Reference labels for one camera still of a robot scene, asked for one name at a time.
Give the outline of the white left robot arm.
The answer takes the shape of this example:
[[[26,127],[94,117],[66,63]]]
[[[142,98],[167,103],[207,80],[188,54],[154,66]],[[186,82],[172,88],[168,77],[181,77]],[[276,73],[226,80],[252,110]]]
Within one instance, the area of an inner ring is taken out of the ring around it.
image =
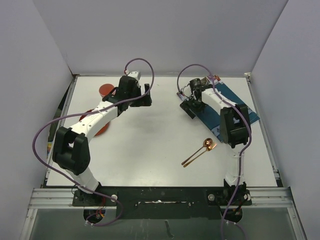
[[[142,94],[140,78],[138,71],[125,71],[118,86],[104,96],[96,108],[72,126],[62,126],[56,131],[52,160],[79,184],[79,189],[85,192],[84,200],[92,206],[100,203],[102,193],[98,190],[100,183],[89,168],[89,143],[106,124],[129,107],[152,105],[150,85],[144,85],[145,93]]]

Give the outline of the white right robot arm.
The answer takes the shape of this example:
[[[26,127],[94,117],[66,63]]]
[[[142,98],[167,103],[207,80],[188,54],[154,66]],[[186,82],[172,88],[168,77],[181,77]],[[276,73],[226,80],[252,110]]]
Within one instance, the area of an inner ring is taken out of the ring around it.
[[[238,101],[234,93],[229,98],[221,92],[222,84],[208,77],[192,79],[186,87],[189,95],[183,89],[177,93],[182,100],[180,108],[192,119],[199,118],[225,144],[230,154],[224,177],[226,184],[230,187],[244,185],[244,151],[252,141],[250,108]]]

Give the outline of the red round plate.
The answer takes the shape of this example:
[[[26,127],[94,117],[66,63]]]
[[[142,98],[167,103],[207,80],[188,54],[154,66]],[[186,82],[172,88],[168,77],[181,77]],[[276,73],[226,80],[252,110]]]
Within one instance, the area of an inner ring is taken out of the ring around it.
[[[88,115],[82,115],[79,117],[79,122],[81,122],[84,118],[86,117],[91,117],[92,115],[91,114],[88,114]],[[107,131],[107,129],[109,128],[110,126],[110,122],[107,122],[95,135],[94,137],[98,137],[100,135],[102,135],[103,133],[105,133]]]

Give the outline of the blue patterned placemat cloth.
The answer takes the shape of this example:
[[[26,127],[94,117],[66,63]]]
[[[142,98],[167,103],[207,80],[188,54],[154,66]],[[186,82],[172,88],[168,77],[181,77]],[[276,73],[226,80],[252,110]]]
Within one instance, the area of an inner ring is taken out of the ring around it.
[[[251,124],[260,118],[219,77],[206,78],[209,87],[201,93],[206,107],[197,114],[198,118],[220,142],[232,148],[246,145],[252,132]]]

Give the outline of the pink plastic cup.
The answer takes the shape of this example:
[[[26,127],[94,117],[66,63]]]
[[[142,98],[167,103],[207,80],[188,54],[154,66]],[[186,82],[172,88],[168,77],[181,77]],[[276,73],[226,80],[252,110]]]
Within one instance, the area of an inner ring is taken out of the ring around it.
[[[110,84],[110,83],[106,83],[100,86],[98,92],[101,96],[101,98],[103,99],[105,96],[111,94],[111,95],[115,95],[116,94],[116,90],[117,88]]]

